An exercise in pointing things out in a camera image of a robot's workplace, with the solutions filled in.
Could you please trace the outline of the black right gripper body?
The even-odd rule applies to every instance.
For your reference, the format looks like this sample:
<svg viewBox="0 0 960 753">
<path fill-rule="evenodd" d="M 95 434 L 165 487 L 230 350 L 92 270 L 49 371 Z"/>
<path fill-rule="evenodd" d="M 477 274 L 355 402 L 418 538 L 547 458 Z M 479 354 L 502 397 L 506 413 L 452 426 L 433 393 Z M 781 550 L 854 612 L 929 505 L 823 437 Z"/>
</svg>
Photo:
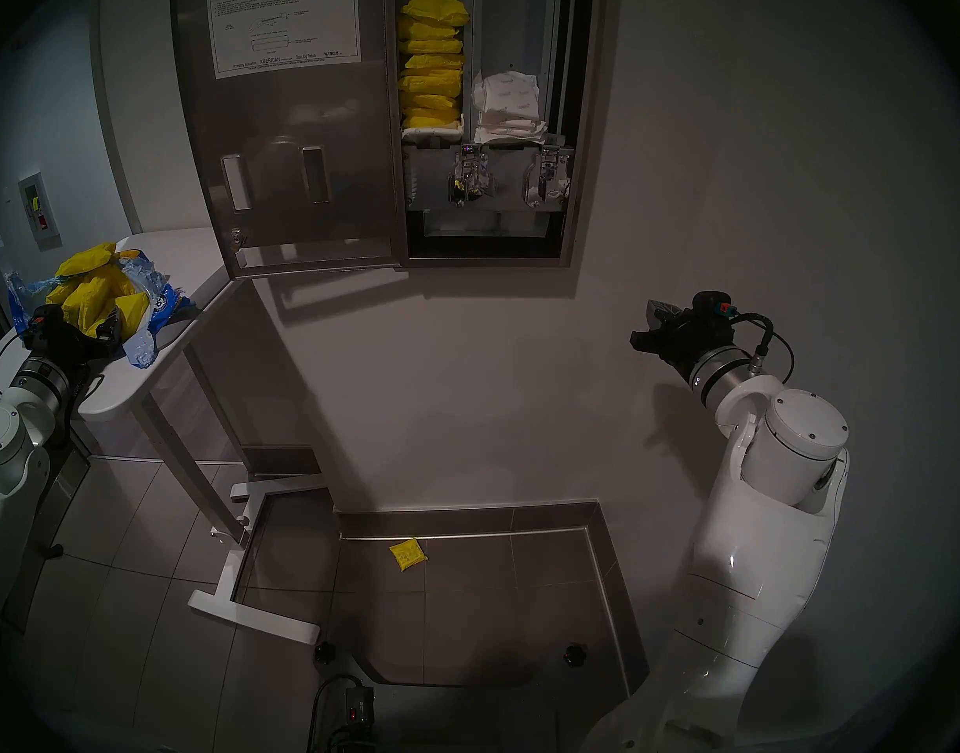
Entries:
<svg viewBox="0 0 960 753">
<path fill-rule="evenodd" d="M 714 312 L 684 310 L 663 326 L 633 331 L 629 343 L 638 353 L 659 357 L 691 384 L 698 363 L 711 351 L 733 346 L 730 319 Z"/>
</svg>

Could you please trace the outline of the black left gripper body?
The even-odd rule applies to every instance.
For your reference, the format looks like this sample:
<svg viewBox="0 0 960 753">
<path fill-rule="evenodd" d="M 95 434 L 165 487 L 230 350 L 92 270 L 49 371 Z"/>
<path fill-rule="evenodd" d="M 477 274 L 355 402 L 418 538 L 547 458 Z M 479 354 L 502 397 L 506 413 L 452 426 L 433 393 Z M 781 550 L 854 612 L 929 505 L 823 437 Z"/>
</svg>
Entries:
<svg viewBox="0 0 960 753">
<path fill-rule="evenodd" d="M 83 334 L 64 319 L 60 305 L 40 305 L 21 332 L 30 355 L 47 360 L 61 371 L 76 371 L 100 359 L 100 341 Z"/>
</svg>

